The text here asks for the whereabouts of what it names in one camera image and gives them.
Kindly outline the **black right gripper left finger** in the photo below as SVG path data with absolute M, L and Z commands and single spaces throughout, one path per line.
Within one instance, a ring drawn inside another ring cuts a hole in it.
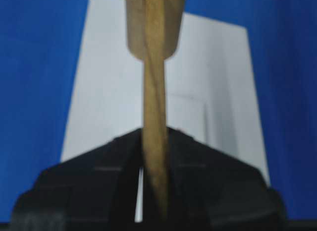
M 13 231 L 139 231 L 141 130 L 43 170 L 19 196 Z

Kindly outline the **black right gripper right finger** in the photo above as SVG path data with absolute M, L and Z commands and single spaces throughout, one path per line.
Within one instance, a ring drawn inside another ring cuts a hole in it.
M 281 196 L 255 167 L 168 129 L 169 216 L 180 231 L 283 231 Z

